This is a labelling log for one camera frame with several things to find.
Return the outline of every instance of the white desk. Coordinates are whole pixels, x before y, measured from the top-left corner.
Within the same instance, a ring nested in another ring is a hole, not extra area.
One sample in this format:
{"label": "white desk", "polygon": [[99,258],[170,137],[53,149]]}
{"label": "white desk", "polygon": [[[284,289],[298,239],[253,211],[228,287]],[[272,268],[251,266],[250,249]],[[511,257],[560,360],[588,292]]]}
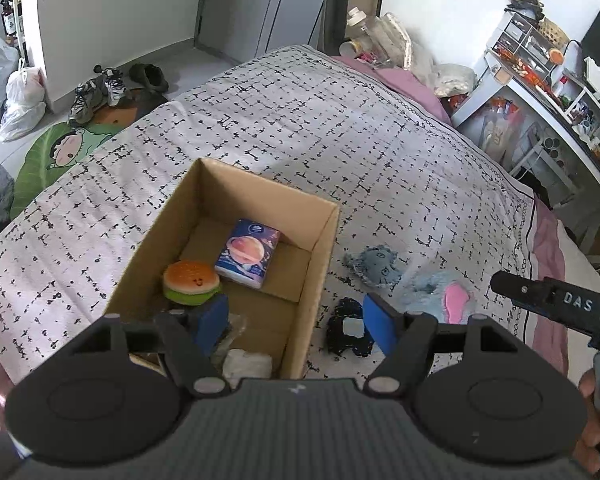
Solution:
{"label": "white desk", "polygon": [[[485,104],[485,102],[493,97],[498,90],[503,88],[503,86],[507,86],[525,100],[547,122],[547,124],[549,124],[560,138],[573,150],[576,156],[600,184],[600,161],[596,159],[593,153],[591,153],[587,145],[579,139],[571,125],[553,110],[551,104],[549,104],[544,97],[539,95],[535,89],[532,89],[526,81],[519,78],[509,68],[502,65],[497,56],[491,52],[487,52],[484,59],[488,65],[488,70],[482,76],[480,84],[475,88],[472,94],[469,95],[458,110],[451,115],[453,126],[457,128]],[[506,85],[503,85],[494,77],[495,72],[501,67],[512,75],[510,81]]]}

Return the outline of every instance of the woven basket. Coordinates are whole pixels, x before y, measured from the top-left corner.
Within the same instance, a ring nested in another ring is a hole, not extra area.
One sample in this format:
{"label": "woven basket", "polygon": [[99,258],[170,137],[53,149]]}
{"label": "woven basket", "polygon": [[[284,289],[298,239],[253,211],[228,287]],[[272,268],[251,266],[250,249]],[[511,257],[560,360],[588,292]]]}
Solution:
{"label": "woven basket", "polygon": [[569,43],[569,37],[554,22],[545,18],[540,22],[540,34],[547,38],[556,48],[564,51]]}

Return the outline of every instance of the toy hamburger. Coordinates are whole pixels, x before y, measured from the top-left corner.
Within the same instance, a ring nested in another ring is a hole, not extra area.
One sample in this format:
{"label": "toy hamburger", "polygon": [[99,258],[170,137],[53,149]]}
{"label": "toy hamburger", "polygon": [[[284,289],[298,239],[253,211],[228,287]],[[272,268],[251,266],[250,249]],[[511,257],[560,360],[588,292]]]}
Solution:
{"label": "toy hamburger", "polygon": [[164,296],[177,304],[197,306],[220,291],[220,278],[214,268],[203,262],[180,260],[162,275]]}

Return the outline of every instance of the white bottle cap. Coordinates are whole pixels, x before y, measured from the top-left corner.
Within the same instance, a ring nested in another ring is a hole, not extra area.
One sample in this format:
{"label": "white bottle cap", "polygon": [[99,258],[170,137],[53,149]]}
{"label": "white bottle cap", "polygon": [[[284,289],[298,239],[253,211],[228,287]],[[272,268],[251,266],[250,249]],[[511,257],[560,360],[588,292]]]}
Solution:
{"label": "white bottle cap", "polygon": [[348,12],[348,15],[349,19],[347,20],[347,25],[349,25],[349,27],[353,27],[366,19],[365,12],[357,7],[353,7],[353,9]]}

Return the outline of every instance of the human hand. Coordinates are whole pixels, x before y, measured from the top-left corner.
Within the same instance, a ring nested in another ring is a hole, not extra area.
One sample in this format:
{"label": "human hand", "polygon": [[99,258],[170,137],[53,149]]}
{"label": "human hand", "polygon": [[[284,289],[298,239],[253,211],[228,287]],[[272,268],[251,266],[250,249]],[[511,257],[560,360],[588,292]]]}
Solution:
{"label": "human hand", "polygon": [[573,457],[590,473],[600,469],[600,453],[596,446],[600,443],[600,414],[593,406],[593,392],[596,389],[596,376],[593,369],[585,372],[578,385],[587,403],[587,425],[582,431]]}

